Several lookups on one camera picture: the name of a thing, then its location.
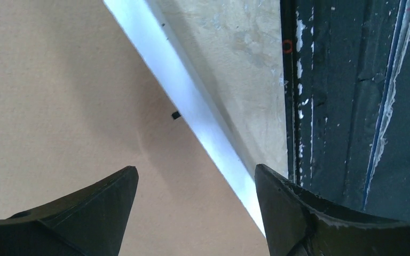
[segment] white edge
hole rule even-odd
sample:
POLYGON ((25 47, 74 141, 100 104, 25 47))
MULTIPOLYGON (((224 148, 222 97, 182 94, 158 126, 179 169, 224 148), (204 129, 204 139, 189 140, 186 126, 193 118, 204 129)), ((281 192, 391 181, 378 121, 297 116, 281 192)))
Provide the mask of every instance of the white edge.
POLYGON ((158 5, 152 0, 104 3, 265 236, 254 177, 158 5))

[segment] red circle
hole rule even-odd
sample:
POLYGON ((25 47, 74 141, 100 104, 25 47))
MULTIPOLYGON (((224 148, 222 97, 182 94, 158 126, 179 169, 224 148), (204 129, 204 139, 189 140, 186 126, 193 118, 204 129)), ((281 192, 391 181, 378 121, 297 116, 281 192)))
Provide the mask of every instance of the red circle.
POLYGON ((293 51, 293 42, 290 39, 285 39, 282 42, 282 47, 286 44, 288 44, 290 46, 290 48, 288 50, 283 50, 284 54, 291 53, 293 51))

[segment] white strip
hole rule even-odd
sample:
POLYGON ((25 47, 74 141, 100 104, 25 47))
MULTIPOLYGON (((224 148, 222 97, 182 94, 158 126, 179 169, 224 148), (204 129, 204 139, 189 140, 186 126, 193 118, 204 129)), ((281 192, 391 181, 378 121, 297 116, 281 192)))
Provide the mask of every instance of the white strip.
POLYGON ((232 146, 228 126, 159 7, 152 0, 104 2, 265 235, 254 177, 232 146))

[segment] white bar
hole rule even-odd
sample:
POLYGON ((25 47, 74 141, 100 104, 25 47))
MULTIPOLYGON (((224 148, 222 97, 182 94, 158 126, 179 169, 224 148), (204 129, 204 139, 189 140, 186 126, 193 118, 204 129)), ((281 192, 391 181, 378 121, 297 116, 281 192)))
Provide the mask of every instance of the white bar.
POLYGON ((145 64, 265 235, 254 177, 173 30, 152 0, 104 0, 145 64))

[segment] small black square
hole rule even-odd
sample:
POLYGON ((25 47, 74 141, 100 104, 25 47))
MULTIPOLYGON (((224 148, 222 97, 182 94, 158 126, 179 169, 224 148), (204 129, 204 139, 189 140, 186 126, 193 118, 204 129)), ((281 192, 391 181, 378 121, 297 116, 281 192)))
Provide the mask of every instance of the small black square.
POLYGON ((175 120, 177 118, 181 117, 180 113, 178 111, 175 111, 172 113, 172 118, 175 120))

